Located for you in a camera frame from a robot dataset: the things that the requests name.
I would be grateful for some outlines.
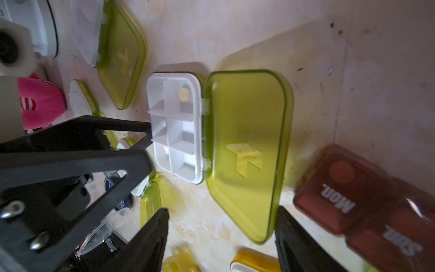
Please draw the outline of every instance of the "pill compartment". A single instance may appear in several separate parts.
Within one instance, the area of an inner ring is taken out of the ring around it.
[[[195,155],[189,155],[174,149],[170,149],[169,154],[172,173],[189,182],[193,182],[197,176]]]
[[[167,145],[167,128],[165,117],[150,114],[151,117],[151,131],[153,133],[153,142]]]
[[[154,142],[155,160],[163,170],[171,172],[171,164],[169,162],[169,148],[165,145]]]
[[[162,78],[151,77],[147,82],[147,94],[148,104],[150,106],[150,114],[165,116],[163,81],[164,80]]]
[[[147,82],[156,162],[195,184],[202,181],[201,84],[193,74],[154,73]]]
[[[194,155],[194,123],[167,118],[167,125],[169,147]]]
[[[181,89],[190,91],[188,100],[183,102],[180,99]],[[184,79],[174,78],[163,82],[164,89],[164,104],[166,108],[166,116],[182,121],[193,122],[193,99],[192,92],[194,87]]]

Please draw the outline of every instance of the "white cylindrical object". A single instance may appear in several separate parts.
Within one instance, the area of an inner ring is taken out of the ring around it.
[[[37,67],[30,31],[19,24],[0,19],[0,32],[12,38],[18,48],[18,57],[12,63],[0,61],[0,76],[28,77]]]

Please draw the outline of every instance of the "screw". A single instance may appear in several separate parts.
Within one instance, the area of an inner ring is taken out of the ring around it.
[[[7,219],[20,215],[25,210],[26,205],[20,200],[14,200],[4,207],[0,212],[0,218]]]
[[[43,248],[50,239],[50,235],[48,235],[48,232],[41,232],[38,236],[36,236],[35,239],[33,239],[30,242],[30,249],[31,250],[38,250]]]

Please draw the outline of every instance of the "clear plastic container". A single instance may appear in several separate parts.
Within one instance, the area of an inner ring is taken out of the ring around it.
[[[71,0],[72,37],[83,58],[92,67],[98,60],[104,0]]]
[[[129,208],[122,208],[96,227],[84,240],[78,255],[84,255],[103,243],[125,223]]]

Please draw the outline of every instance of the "white container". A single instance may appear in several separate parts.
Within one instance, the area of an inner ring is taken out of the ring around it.
[[[147,94],[157,164],[188,182],[201,183],[201,83],[198,78],[189,73],[154,73],[147,81]]]
[[[71,0],[72,37],[83,58],[92,67],[98,60],[98,45],[104,17],[104,0]]]

